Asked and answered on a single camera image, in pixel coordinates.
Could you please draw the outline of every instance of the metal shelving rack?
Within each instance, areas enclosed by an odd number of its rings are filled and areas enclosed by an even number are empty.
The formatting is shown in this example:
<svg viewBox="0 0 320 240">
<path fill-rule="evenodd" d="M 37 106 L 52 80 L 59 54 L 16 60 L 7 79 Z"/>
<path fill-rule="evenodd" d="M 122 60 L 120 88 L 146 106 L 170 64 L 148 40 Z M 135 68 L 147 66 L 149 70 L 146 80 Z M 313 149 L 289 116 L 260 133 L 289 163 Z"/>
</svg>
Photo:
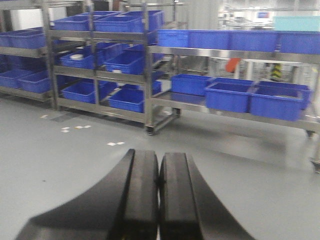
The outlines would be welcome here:
<svg viewBox="0 0 320 240">
<path fill-rule="evenodd" d="M 88 7 L 91 11 L 91 16 L 93 15 L 93 7 L 88 1 Z M 56 105 L 57 107 L 67 107 L 72 109 L 83 110 L 87 112 L 97 113 L 110 117 L 117 117 L 121 119 L 126 119 L 130 121 L 140 122 L 146 124 L 148 122 L 149 115 L 155 115 L 159 112 L 159 108 L 152 108 L 152 105 L 147 99 L 151 98 L 152 95 L 152 65 L 151 59 L 149 58 L 148 53 L 148 36 L 150 34 L 157 34 L 155 31 L 148 33 L 147 26 L 149 26 L 148 21 L 148 12 L 147 12 L 147 1 L 141 1 L 142 11 L 144 12 L 144 32 L 130 32 L 130 33 L 122 33 L 122 32 L 98 32 L 94 31 L 93 22 L 91 18 L 91 31 L 65 31 L 65 30 L 49 30 L 48 38 L 50 43 L 48 46 L 52 46 L 51 41 L 53 39 L 60 39 L 66 41 L 83 41 L 90 42 L 92 48 L 92 54 L 95 56 L 95 46 L 96 43 L 99 42 L 116 42 L 116 43 L 129 43 L 129 44 L 143 44 L 145 48 L 145 70 L 143 75 L 132 75 L 132 74 L 124 74 L 124 73 L 114 73 L 108 72 L 102 69 L 101 67 L 95 67 L 94 69 L 83 69 L 83 68 L 75 68 L 75 67 L 67 67 L 61 65 L 53 65 L 52 75 L 54 79 L 54 95 L 56 96 Z M 80 101 L 69 100 L 63 98 L 59 93 L 59 89 L 56 82 L 56 75 L 65 75 L 72 76 L 78 78 L 88 78 L 94 80 L 95 86 L 95 104 L 85 103 Z M 139 85 L 144 88 L 144 97 L 146 99 L 144 103 L 144 113 L 134 112 L 123 110 L 119 108 L 113 108 L 108 106 L 108 101 L 106 99 L 99 100 L 99 88 L 98 81 L 108 81 L 108 82 L 116 82 L 122 84 L 131 84 L 131 85 Z M 160 125 L 163 121 L 171 118 L 171 116 L 166 116 L 162 118 L 160 121 L 155 123 L 155 125 Z"/>
<path fill-rule="evenodd" d="M 11 1 L 0 1 L 0 11 L 5 10 L 28 10 L 28 9 L 41 9 L 43 17 L 43 32 L 47 36 L 47 32 L 50 28 L 48 21 L 49 8 L 57 7 L 68 7 L 72 6 L 80 0 L 70 0 L 70 1 L 61 1 L 61 0 L 11 0 Z M 64 43 L 58 46 L 60 51 L 74 48 L 78 46 L 79 43 Z M 29 57 L 29 58 L 42 58 L 47 57 L 48 47 L 41 47 L 38 49 L 28 49 L 28 48 L 17 48 L 17 47 L 3 47 L 0 46 L 0 54 L 11 55 L 11 56 L 20 56 L 20 57 Z M 51 65 L 47 61 L 48 70 L 51 68 Z M 14 95 L 18 97 L 33 99 L 41 102 L 48 101 L 54 95 L 52 91 L 44 93 L 34 93 L 30 91 L 25 91 L 22 89 L 15 89 L 10 87 L 0 86 L 0 93 Z M 51 101 L 52 106 L 55 107 L 56 103 L 54 99 Z"/>
<path fill-rule="evenodd" d="M 171 91 L 161 92 L 152 96 L 149 100 L 152 105 L 170 107 L 178 110 L 189 110 L 199 113 L 208 113 L 219 116 L 226 116 L 237 119 L 245 119 L 250 121 L 262 122 L 267 124 L 275 124 L 280 126 L 288 126 L 293 128 L 304 129 L 308 136 L 314 133 L 320 134 L 320 112 L 319 105 L 317 106 L 317 98 L 319 97 L 319 81 L 320 81 L 320 55 L 318 54 L 294 54 L 294 53 L 279 53 L 279 52 L 258 52 L 258 51 L 234 51 L 234 50 L 217 50 L 217 49 L 201 49 L 201 48 L 182 48 L 182 47 L 160 47 L 150 46 L 150 53 L 163 53 L 167 55 L 178 56 L 202 56 L 216 58 L 242 58 L 252 60 L 264 60 L 267 62 L 280 63 L 285 62 L 302 62 L 317 65 L 317 79 L 314 84 L 313 101 L 310 107 L 302 112 L 301 118 L 298 121 L 285 121 L 274 118 L 255 116 L 250 113 L 237 113 L 218 109 L 207 108 L 204 96 L 195 96 Z M 152 124 L 152 119 L 148 125 L 148 131 L 154 132 L 155 126 Z M 317 147 L 314 157 L 312 158 L 315 169 L 320 171 L 320 135 L 317 141 Z"/>
</svg>

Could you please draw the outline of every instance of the metal shelf tier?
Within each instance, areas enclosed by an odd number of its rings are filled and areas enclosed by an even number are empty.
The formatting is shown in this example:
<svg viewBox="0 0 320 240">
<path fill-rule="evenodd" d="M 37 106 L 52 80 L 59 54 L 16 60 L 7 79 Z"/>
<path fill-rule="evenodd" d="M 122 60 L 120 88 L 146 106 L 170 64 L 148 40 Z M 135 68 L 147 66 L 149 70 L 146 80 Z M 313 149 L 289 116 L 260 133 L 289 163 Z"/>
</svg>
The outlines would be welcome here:
<svg viewBox="0 0 320 240">
<path fill-rule="evenodd" d="M 144 123 L 146 121 L 145 114 L 140 112 L 127 111 L 127 110 L 122 110 L 122 109 L 113 108 L 113 107 L 104 106 L 104 105 L 74 101 L 74 100 L 69 100 L 62 97 L 57 98 L 57 103 L 59 106 L 66 107 L 66 108 L 82 110 L 82 111 L 101 114 L 109 117 L 126 119 L 130 121 L 135 121 L 138 123 Z"/>
<path fill-rule="evenodd" d="M 47 91 L 44 93 L 35 93 L 31 91 L 25 91 L 20 88 L 17 89 L 17 88 L 5 87 L 5 86 L 0 86 L 0 93 L 15 95 L 17 97 L 22 97 L 27 99 L 33 99 L 40 102 L 48 101 L 51 97 L 50 91 Z"/>
<path fill-rule="evenodd" d="M 28 48 L 19 48 L 19 47 L 5 47 L 0 46 L 0 54 L 11 55 L 11 56 L 20 56 L 20 57 L 29 57 L 29 58 L 42 58 L 46 55 L 47 48 L 37 48 L 37 49 L 28 49 Z"/>
<path fill-rule="evenodd" d="M 189 95 L 176 92 L 162 92 L 151 99 L 152 104 L 171 107 L 176 109 L 184 109 L 199 113 L 207 113 L 219 116 L 226 116 L 237 119 L 245 119 L 267 124 L 275 124 L 308 131 L 320 133 L 320 116 L 318 116 L 313 107 L 311 106 L 301 114 L 301 119 L 298 121 L 286 121 L 275 118 L 268 118 L 262 116 L 252 115 L 250 113 L 239 113 L 232 111 L 224 111 L 206 107 L 206 97 Z"/>
<path fill-rule="evenodd" d="M 0 10 L 40 9 L 45 0 L 9 0 L 0 2 Z M 50 8 L 69 7 L 83 0 L 48 0 Z"/>
<path fill-rule="evenodd" d="M 202 56 L 212 58 L 241 58 L 252 60 L 265 60 L 271 62 L 293 62 L 319 64 L 320 54 L 296 54 L 281 52 L 262 52 L 262 51 L 236 51 L 202 48 L 183 48 L 183 47 L 162 47 L 150 46 L 151 53 L 163 53 L 181 56 Z"/>
<path fill-rule="evenodd" d="M 65 75 L 85 79 L 97 79 L 100 81 L 116 82 L 122 84 L 132 84 L 139 86 L 144 86 L 145 84 L 145 78 L 143 75 L 114 73 L 105 70 L 94 71 L 92 69 L 55 65 L 53 67 L 53 72 L 55 75 Z"/>
</svg>

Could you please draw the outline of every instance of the white wall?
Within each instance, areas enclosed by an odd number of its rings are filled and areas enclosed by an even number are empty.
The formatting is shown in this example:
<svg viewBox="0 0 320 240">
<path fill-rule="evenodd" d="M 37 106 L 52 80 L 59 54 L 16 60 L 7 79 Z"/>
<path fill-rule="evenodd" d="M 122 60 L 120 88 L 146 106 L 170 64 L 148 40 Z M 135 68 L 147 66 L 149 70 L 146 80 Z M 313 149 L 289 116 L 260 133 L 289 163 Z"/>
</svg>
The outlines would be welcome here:
<svg viewBox="0 0 320 240">
<path fill-rule="evenodd" d="M 66 8 L 57 7 L 49 10 L 50 19 L 57 20 L 66 17 Z M 12 27 L 13 30 L 29 29 L 42 27 L 43 18 L 40 9 L 28 10 L 12 10 L 11 11 Z"/>
</svg>

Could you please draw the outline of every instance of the metal frame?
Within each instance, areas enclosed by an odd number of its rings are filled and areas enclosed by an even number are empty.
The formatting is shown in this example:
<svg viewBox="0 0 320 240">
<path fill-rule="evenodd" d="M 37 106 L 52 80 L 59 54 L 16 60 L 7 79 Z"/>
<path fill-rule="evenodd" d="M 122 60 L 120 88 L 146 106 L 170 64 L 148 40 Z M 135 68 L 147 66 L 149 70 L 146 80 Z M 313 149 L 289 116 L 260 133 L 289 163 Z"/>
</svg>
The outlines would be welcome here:
<svg viewBox="0 0 320 240">
<path fill-rule="evenodd" d="M 163 53 L 177 56 L 203 56 L 214 58 L 242 58 L 250 60 L 264 60 L 267 62 L 302 62 L 309 64 L 317 64 L 318 75 L 314 85 L 313 101 L 308 109 L 302 112 L 301 118 L 298 121 L 286 121 L 274 118 L 255 116 L 250 113 L 230 112 L 218 109 L 207 108 L 204 96 L 195 96 L 170 91 L 161 92 L 151 98 L 152 105 L 170 107 L 173 109 L 184 109 L 199 113 L 208 113 L 219 116 L 226 116 L 237 119 L 245 119 L 267 124 L 287 126 L 293 128 L 304 129 L 311 137 L 313 133 L 319 135 L 317 147 L 314 157 L 311 159 L 317 173 L 320 173 L 320 112 L 316 107 L 316 98 L 319 97 L 320 84 L 320 55 L 319 54 L 295 54 L 295 53 L 280 53 L 280 52 L 258 52 L 258 51 L 234 51 L 234 50 L 218 50 L 218 49 L 202 49 L 202 48 L 183 48 L 183 47 L 160 47 L 150 46 L 149 52 Z M 149 129 L 155 128 L 152 120 L 148 122 Z"/>
<path fill-rule="evenodd" d="M 18 48 L 18 47 L 4 47 L 0 46 L 0 54 L 29 57 L 29 58 L 42 58 L 46 57 L 47 69 L 51 79 L 51 89 L 55 89 L 54 81 L 52 80 L 51 68 L 53 61 L 51 58 L 52 46 L 48 41 L 48 32 L 50 29 L 49 8 L 67 7 L 83 0 L 14 0 L 14 1 L 0 1 L 0 11 L 4 10 L 28 10 L 28 9 L 41 9 L 43 19 L 43 32 L 47 37 L 47 46 L 38 49 Z M 70 48 L 79 46 L 79 42 L 63 43 L 56 47 L 58 51 L 64 51 Z M 10 94 L 18 97 L 33 99 L 45 102 L 51 99 L 51 105 L 56 107 L 56 95 L 53 90 L 45 93 L 34 93 L 22 89 L 14 89 L 8 87 L 0 87 L 0 92 Z"/>
</svg>

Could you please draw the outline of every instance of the stainless steel shelf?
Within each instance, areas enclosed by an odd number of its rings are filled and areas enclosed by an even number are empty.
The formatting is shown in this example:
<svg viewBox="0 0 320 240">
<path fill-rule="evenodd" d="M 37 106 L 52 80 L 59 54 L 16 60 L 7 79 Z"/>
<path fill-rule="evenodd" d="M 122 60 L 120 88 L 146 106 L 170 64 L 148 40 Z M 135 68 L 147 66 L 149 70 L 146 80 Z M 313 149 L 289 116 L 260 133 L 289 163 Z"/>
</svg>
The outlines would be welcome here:
<svg viewBox="0 0 320 240">
<path fill-rule="evenodd" d="M 132 84 L 143 86 L 145 78 L 143 75 L 133 75 L 124 73 L 114 73 L 109 71 L 98 70 L 95 72 L 96 79 L 102 81 L 116 82 L 121 84 Z"/>
<path fill-rule="evenodd" d="M 66 108 L 78 109 L 86 112 L 101 114 L 101 115 L 110 116 L 110 117 L 116 117 L 120 119 L 126 119 L 126 120 L 135 121 L 139 123 L 144 123 L 146 121 L 144 113 L 127 111 L 127 110 L 122 110 L 122 109 L 113 108 L 109 106 L 91 104 L 91 103 L 86 103 L 81 101 L 74 101 L 74 100 L 69 100 L 62 97 L 57 98 L 57 104 L 58 106 L 62 106 Z"/>
<path fill-rule="evenodd" d="M 47 53 L 47 48 L 42 47 L 38 49 L 27 49 L 19 47 L 5 47 L 0 46 L 0 54 L 21 56 L 29 58 L 42 58 Z"/>
<path fill-rule="evenodd" d="M 10 88 L 5 86 L 0 86 L 0 93 L 15 95 L 15 96 L 27 98 L 27 99 L 33 99 L 40 102 L 45 102 L 49 100 L 52 95 L 50 91 L 47 91 L 44 93 L 35 93 L 31 91 L 25 91 L 22 89 Z"/>
<path fill-rule="evenodd" d="M 87 42 L 90 40 L 90 31 L 49 30 L 49 38 L 66 41 Z"/>
<path fill-rule="evenodd" d="M 38 9 L 40 6 L 40 0 L 0 1 L 0 10 Z"/>
<path fill-rule="evenodd" d="M 199 113 L 207 113 L 237 119 L 245 119 L 250 121 L 293 127 L 320 133 L 320 116 L 315 115 L 315 113 L 312 111 L 312 108 L 303 111 L 301 114 L 301 119 L 298 121 L 285 121 L 280 119 L 255 116 L 250 113 L 238 113 L 207 108 L 206 98 L 204 96 L 175 93 L 170 91 L 166 91 L 154 96 L 151 99 L 151 102 L 154 105 L 164 107 L 184 109 Z"/>
<path fill-rule="evenodd" d="M 186 6 L 186 2 L 176 2 L 176 3 L 147 3 L 147 7 L 173 7 L 173 6 Z M 130 8 L 139 8 L 142 4 L 131 4 Z"/>
<path fill-rule="evenodd" d="M 95 77 L 94 71 L 92 69 L 84 69 L 69 66 L 54 65 L 53 72 L 56 75 L 65 75 L 85 79 L 93 79 Z"/>
<path fill-rule="evenodd" d="M 234 51 L 219 49 L 185 48 L 185 47 L 162 47 L 149 46 L 151 53 L 163 53 L 182 56 L 203 56 L 216 58 L 242 58 L 252 60 L 266 60 L 274 62 L 292 62 L 319 64 L 320 54 L 296 54 L 281 52 L 262 52 L 262 51 Z"/>
</svg>

